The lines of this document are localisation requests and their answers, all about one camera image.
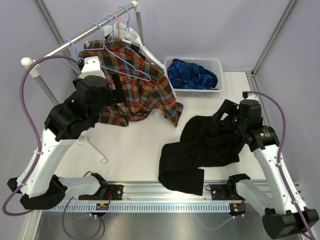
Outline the blue hanger of black shirt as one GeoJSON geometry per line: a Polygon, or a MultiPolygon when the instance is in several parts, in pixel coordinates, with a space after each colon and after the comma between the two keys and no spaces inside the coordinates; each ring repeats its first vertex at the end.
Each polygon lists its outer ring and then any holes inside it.
{"type": "Polygon", "coordinates": [[[69,39],[66,38],[65,41],[69,43],[69,47],[66,48],[64,52],[65,52],[69,57],[77,60],[77,64],[75,64],[74,62],[71,62],[71,63],[70,63],[68,60],[65,60],[65,62],[67,63],[67,65],[68,65],[69,67],[71,67],[71,69],[74,71],[74,73],[75,73],[77,76],[79,76],[79,75],[81,74],[81,70],[80,70],[80,67],[79,67],[80,59],[79,59],[79,56],[78,56],[78,49],[77,49],[77,47],[72,43],[71,40],[69,40],[69,39]]]}

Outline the red brown plaid shirt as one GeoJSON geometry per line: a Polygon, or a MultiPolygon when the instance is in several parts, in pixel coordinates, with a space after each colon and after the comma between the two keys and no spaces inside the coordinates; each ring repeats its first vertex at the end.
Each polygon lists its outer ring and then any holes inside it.
{"type": "MultiPolygon", "coordinates": [[[[86,41],[84,45],[89,48],[100,48],[103,44],[101,40],[93,40],[86,41]]],[[[184,106],[176,101],[165,74],[157,66],[142,59],[130,47],[123,43],[118,43],[115,39],[105,41],[105,45],[108,50],[132,64],[137,70],[148,74],[151,80],[144,81],[102,68],[108,84],[111,74],[119,74],[126,100],[106,107],[102,113],[101,123],[126,127],[129,122],[145,120],[152,110],[160,110],[164,117],[176,127],[184,106]]],[[[80,51],[78,56],[81,60],[97,56],[101,61],[101,66],[104,65],[107,68],[140,78],[148,78],[142,73],[134,71],[132,67],[105,50],[80,51]]]]}

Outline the blue plaid shirt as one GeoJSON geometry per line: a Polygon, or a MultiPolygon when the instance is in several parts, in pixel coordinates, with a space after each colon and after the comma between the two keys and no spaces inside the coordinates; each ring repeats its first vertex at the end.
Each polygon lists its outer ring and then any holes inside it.
{"type": "Polygon", "coordinates": [[[167,75],[174,89],[213,90],[218,77],[199,64],[174,58],[167,68],[167,75]]]}

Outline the white plastic basket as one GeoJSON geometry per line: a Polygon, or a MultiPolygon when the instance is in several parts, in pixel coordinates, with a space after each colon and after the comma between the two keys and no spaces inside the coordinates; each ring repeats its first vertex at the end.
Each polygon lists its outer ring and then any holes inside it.
{"type": "Polygon", "coordinates": [[[164,65],[168,69],[169,65],[173,62],[173,59],[179,59],[186,63],[195,63],[206,70],[213,72],[217,77],[217,85],[212,89],[179,89],[174,88],[174,92],[177,97],[212,97],[215,93],[222,92],[224,90],[224,71],[222,63],[217,58],[203,58],[203,57],[167,57],[164,59],[164,65]]]}

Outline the white shirt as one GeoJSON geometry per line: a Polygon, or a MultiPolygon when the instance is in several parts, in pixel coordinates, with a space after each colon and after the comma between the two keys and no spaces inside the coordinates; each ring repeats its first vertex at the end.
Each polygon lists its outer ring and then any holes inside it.
{"type": "Polygon", "coordinates": [[[140,35],[131,27],[124,23],[116,22],[113,26],[105,25],[102,27],[106,41],[116,38],[121,44],[127,45],[135,51],[142,59],[158,67],[165,73],[166,67],[161,63],[143,44],[140,35]]]}

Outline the blue hanger of white shirt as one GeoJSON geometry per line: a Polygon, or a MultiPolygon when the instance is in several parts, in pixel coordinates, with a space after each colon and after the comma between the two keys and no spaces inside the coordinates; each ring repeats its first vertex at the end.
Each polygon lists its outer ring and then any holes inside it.
{"type": "Polygon", "coordinates": [[[130,27],[131,15],[129,10],[125,6],[120,6],[118,9],[122,9],[127,13],[127,21],[126,24],[120,22],[119,20],[117,21],[117,36],[119,38],[134,42],[139,38],[139,34],[130,27]]]}

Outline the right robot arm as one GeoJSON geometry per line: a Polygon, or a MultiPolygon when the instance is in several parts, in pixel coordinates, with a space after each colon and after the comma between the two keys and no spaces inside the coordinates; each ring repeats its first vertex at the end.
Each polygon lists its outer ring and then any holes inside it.
{"type": "Polygon", "coordinates": [[[320,219],[319,214],[307,207],[297,190],[275,130],[263,124],[257,97],[250,96],[240,103],[225,99],[212,119],[220,121],[223,115],[226,115],[224,125],[240,134],[257,159],[271,192],[268,196],[246,174],[238,174],[229,178],[227,195],[233,199],[245,199],[261,216],[263,227],[273,240],[298,234],[310,235],[312,226],[320,219]]]}

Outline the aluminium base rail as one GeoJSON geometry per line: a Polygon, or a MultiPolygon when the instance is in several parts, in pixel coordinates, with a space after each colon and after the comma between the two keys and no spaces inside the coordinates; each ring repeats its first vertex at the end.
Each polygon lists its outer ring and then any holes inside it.
{"type": "Polygon", "coordinates": [[[225,181],[205,181],[202,195],[183,193],[165,188],[155,181],[111,181],[108,183],[111,201],[141,203],[195,203],[195,202],[230,202],[241,203],[243,198],[227,193],[225,181]]]}

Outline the blue hanger of red shirt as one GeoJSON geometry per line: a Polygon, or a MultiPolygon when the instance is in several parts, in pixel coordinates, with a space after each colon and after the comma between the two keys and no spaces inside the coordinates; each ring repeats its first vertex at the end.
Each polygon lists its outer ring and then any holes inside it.
{"type": "Polygon", "coordinates": [[[117,38],[119,36],[116,25],[110,20],[109,24],[106,24],[102,27],[104,32],[104,37],[107,39],[111,37],[112,39],[117,38]]]}

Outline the grey black checked shirt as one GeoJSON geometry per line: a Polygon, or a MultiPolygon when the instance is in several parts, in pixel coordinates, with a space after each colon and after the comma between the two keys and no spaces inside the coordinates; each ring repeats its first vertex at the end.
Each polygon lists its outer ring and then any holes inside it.
{"type": "Polygon", "coordinates": [[[150,56],[150,51],[144,46],[144,45],[140,45],[139,43],[133,43],[129,40],[125,40],[125,39],[121,39],[121,38],[105,38],[105,41],[111,41],[115,39],[118,43],[127,45],[128,47],[130,47],[133,51],[135,51],[142,59],[152,63],[153,60],[150,56]]]}

